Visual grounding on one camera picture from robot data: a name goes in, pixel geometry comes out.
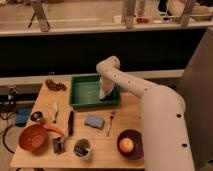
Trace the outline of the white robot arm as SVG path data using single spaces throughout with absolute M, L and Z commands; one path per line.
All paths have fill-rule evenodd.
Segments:
M 146 171 L 195 171 L 186 122 L 185 101 L 168 86 L 156 84 L 119 70 L 116 56 L 96 65 L 105 82 L 116 83 L 140 99 L 144 164 Z

